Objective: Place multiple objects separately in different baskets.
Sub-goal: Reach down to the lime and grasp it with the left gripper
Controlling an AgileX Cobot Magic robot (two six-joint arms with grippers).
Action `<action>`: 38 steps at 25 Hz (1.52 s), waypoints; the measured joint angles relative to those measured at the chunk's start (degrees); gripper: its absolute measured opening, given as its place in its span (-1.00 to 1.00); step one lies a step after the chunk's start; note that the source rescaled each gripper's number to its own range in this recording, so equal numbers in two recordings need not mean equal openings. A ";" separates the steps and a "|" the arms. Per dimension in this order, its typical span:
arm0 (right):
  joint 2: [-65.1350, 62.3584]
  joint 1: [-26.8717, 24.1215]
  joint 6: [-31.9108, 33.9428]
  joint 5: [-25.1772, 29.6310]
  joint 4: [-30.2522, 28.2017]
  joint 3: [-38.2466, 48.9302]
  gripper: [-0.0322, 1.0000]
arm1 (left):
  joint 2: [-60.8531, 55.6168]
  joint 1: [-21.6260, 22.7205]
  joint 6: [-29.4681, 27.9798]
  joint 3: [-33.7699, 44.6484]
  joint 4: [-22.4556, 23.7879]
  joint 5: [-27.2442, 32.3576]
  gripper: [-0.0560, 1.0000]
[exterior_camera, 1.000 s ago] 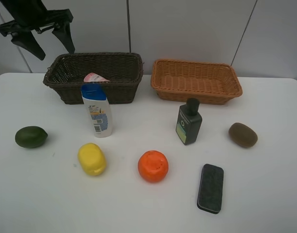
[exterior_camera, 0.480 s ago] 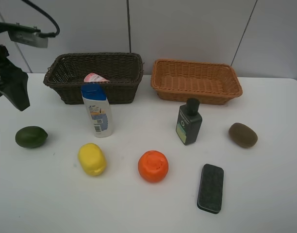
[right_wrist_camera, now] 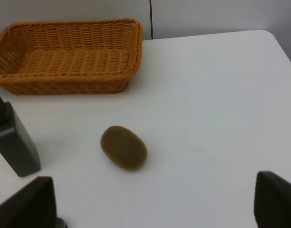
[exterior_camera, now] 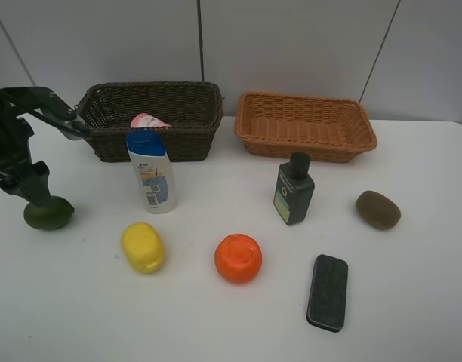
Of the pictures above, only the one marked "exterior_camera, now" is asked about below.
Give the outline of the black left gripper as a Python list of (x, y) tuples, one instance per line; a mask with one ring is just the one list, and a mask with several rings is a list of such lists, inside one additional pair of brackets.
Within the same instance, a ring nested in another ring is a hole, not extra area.
[(31, 126), (14, 114), (11, 104), (0, 98), (0, 187), (14, 189), (36, 207), (47, 207), (51, 194), (48, 188), (49, 168), (43, 161), (31, 162), (29, 138)]

